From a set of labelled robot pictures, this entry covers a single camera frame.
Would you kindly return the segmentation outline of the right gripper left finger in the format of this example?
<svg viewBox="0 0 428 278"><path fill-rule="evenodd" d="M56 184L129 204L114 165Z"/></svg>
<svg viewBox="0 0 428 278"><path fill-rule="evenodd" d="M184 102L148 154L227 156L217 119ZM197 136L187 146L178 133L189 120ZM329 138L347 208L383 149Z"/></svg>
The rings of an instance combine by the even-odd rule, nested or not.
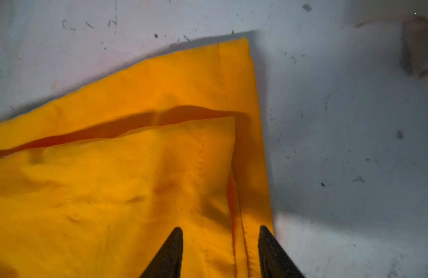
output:
<svg viewBox="0 0 428 278"><path fill-rule="evenodd" d="M183 231L180 227L176 227L167 237L140 278L180 278L182 259Z"/></svg>

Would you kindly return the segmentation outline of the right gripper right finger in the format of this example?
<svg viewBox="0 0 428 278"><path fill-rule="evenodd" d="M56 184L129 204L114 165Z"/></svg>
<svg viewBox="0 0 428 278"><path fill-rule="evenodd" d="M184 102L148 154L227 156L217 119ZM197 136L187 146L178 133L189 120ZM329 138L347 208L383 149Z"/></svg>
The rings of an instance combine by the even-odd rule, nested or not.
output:
<svg viewBox="0 0 428 278"><path fill-rule="evenodd" d="M304 275L264 225L260 227L258 249L262 278L304 278Z"/></svg>

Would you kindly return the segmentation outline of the orange shorts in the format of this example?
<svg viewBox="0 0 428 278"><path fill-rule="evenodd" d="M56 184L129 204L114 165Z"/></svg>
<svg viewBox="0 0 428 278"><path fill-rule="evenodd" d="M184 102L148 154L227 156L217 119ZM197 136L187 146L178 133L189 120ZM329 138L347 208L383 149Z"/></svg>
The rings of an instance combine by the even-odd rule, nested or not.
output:
<svg viewBox="0 0 428 278"><path fill-rule="evenodd" d="M246 38L145 60L0 122L0 278L258 278L272 226Z"/></svg>

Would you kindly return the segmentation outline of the beige shorts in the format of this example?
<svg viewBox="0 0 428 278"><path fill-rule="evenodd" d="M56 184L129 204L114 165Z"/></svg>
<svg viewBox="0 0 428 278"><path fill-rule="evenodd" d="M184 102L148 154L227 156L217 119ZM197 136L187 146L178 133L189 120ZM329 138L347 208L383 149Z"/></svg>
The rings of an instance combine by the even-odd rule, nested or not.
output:
<svg viewBox="0 0 428 278"><path fill-rule="evenodd" d="M356 28L381 22L402 24L403 45L409 55L408 69L418 79L428 79L428 17L420 15L395 15L378 17L357 23Z"/></svg>

